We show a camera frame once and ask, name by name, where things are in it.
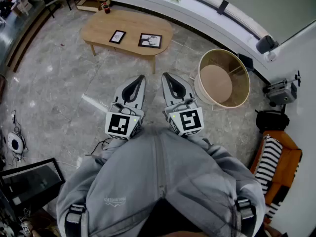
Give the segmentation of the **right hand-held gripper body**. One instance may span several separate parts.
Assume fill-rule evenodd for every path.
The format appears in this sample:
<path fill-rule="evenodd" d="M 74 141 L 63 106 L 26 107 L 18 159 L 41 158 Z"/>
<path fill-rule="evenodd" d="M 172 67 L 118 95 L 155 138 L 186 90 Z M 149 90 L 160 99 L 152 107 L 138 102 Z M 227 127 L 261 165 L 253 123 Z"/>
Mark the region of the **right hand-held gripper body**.
<path fill-rule="evenodd" d="M 173 132 L 179 136 L 197 134 L 204 129 L 202 108 L 196 98 L 166 107 L 166 120 Z"/>

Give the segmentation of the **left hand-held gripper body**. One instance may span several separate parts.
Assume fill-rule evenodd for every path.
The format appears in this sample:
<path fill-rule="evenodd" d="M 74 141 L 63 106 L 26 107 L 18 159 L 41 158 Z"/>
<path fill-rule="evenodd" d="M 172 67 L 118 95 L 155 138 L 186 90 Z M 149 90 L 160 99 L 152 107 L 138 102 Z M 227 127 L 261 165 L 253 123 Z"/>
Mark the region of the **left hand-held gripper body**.
<path fill-rule="evenodd" d="M 114 139 L 130 140 L 140 132 L 143 118 L 142 110 L 112 102 L 106 113 L 105 133 Z"/>

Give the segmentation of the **large black picture frame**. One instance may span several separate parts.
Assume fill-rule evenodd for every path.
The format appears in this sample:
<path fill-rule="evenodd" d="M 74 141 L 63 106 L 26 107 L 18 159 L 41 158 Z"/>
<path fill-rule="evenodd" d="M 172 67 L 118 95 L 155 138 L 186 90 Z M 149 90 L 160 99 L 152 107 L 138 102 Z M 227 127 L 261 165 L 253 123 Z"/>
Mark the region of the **large black picture frame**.
<path fill-rule="evenodd" d="M 149 47 L 149 48 L 161 48 L 162 35 L 146 34 L 141 33 L 138 42 L 139 47 Z"/>

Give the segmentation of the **person's right forearm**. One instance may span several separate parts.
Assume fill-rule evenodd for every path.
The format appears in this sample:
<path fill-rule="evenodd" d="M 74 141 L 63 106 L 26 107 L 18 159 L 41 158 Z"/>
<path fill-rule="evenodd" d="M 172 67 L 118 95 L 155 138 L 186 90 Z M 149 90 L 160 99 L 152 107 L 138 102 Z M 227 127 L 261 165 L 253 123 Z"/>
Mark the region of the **person's right forearm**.
<path fill-rule="evenodd" d="M 197 135 L 189 135 L 187 140 L 204 149 L 206 153 L 215 160 L 219 167 L 228 173 L 229 162 L 231 162 L 233 157 L 223 146 L 211 144 L 208 139 Z"/>

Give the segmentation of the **person's left forearm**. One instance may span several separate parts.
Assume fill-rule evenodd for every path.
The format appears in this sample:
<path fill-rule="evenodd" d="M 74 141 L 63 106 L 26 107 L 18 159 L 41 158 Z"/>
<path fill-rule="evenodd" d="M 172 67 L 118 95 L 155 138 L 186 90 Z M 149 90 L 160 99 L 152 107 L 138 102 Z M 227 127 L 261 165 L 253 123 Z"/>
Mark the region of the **person's left forearm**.
<path fill-rule="evenodd" d="M 112 139 L 107 148 L 103 149 L 100 154 L 94 156 L 93 158 L 106 162 L 116 150 L 127 142 L 127 140 Z"/>

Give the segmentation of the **wooden coffee table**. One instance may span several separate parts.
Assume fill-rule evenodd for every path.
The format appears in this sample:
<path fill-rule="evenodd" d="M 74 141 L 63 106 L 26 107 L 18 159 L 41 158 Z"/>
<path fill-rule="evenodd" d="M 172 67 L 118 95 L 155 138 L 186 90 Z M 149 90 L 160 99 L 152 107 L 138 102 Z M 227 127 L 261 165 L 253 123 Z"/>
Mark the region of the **wooden coffee table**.
<path fill-rule="evenodd" d="M 109 42 L 116 30 L 126 34 L 120 44 Z M 139 47 L 141 33 L 162 35 L 161 48 Z M 96 55 L 94 48 L 102 47 L 134 55 L 152 62 L 156 73 L 156 56 L 164 52 L 173 36 L 172 27 L 164 19 L 126 10 L 112 10 L 109 14 L 99 11 L 93 14 L 81 30 L 81 37 Z"/>

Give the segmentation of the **round white wooden side table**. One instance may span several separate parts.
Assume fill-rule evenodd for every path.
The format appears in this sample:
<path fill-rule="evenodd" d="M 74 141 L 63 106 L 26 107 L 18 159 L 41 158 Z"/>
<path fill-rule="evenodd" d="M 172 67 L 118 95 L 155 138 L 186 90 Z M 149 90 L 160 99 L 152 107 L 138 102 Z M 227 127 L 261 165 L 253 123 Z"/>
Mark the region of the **round white wooden side table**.
<path fill-rule="evenodd" d="M 250 78 L 236 55 L 216 48 L 201 57 L 194 87 L 201 101 L 234 109 L 246 102 L 250 94 Z"/>

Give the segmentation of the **person in white shirt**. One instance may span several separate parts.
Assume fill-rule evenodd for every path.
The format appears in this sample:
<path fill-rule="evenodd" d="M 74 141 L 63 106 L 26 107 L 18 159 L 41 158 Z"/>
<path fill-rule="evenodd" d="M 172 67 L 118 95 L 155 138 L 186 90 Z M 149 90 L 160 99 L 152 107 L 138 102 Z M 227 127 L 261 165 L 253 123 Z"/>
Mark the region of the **person in white shirt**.
<path fill-rule="evenodd" d="M 143 131 L 103 162 L 87 156 L 57 201 L 62 237 L 254 237 L 261 184 L 233 157 L 228 173 L 169 129 Z"/>

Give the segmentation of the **white window ledge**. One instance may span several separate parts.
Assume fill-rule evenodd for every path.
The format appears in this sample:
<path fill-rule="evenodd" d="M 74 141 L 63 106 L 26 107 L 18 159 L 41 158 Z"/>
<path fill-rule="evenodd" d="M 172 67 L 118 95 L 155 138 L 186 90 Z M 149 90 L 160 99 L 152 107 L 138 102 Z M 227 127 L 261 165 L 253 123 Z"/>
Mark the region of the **white window ledge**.
<path fill-rule="evenodd" d="M 113 1 L 138 6 L 176 19 L 212 37 L 235 53 L 242 53 L 252 58 L 256 69 L 265 71 L 268 68 L 264 56 L 255 48 L 257 39 L 253 34 L 202 2 L 197 0 Z"/>

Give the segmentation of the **black white striped cushion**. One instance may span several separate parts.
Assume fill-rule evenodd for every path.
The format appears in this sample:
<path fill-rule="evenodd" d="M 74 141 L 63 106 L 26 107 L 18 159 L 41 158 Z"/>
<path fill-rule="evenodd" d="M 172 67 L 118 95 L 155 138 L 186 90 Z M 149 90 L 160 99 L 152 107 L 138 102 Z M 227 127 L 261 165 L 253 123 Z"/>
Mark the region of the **black white striped cushion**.
<path fill-rule="evenodd" d="M 254 176 L 261 184 L 265 195 L 272 185 L 272 179 L 281 157 L 283 146 L 269 134 L 264 137 L 263 147 L 260 152 L 259 161 L 256 165 Z"/>

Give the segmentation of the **black window divider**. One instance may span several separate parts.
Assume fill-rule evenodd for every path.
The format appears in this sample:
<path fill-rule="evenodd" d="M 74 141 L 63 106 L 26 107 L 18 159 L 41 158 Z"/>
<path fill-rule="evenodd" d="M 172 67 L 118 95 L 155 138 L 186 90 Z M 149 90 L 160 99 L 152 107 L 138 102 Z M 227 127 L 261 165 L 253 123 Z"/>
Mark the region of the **black window divider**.
<path fill-rule="evenodd" d="M 227 8 L 228 4 L 229 3 L 226 0 L 223 0 L 220 6 L 217 8 L 216 12 L 222 15 L 225 12 L 225 9 Z"/>

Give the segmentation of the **grey cylindrical bin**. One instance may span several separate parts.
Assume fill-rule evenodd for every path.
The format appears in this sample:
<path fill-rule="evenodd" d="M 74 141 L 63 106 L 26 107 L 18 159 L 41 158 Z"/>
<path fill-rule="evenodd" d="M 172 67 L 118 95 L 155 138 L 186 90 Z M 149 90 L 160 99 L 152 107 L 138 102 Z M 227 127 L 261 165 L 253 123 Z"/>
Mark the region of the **grey cylindrical bin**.
<path fill-rule="evenodd" d="M 274 40 L 270 35 L 266 35 L 262 37 L 257 43 L 256 43 L 256 49 L 259 53 L 264 54 L 266 52 L 270 52 L 274 48 L 278 47 L 279 43 Z"/>

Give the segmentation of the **black monitor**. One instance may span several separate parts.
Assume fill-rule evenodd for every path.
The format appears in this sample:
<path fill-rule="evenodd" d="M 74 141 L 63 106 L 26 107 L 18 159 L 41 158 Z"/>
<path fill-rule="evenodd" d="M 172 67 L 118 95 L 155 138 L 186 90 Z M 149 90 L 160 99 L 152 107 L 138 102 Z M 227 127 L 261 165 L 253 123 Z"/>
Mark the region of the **black monitor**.
<path fill-rule="evenodd" d="M 65 179 L 54 158 L 0 173 L 0 191 L 18 207 L 42 207 L 56 198 Z"/>

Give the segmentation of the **grey roller blind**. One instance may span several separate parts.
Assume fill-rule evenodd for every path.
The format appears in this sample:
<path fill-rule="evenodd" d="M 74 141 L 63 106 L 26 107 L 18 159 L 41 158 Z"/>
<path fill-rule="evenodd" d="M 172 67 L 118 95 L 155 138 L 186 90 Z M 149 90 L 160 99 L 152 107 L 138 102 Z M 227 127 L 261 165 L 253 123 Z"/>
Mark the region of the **grey roller blind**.
<path fill-rule="evenodd" d="M 278 43 L 316 22 L 316 0 L 226 0 L 252 18 Z"/>

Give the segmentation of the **small black picture frame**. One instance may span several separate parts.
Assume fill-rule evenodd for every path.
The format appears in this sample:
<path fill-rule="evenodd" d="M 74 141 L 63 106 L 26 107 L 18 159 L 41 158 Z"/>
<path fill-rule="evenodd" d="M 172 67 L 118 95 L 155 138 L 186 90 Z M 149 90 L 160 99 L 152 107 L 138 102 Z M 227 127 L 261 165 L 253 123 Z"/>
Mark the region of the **small black picture frame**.
<path fill-rule="evenodd" d="M 121 30 L 116 30 L 112 37 L 110 38 L 109 42 L 120 44 L 122 39 L 124 38 L 126 32 Z"/>

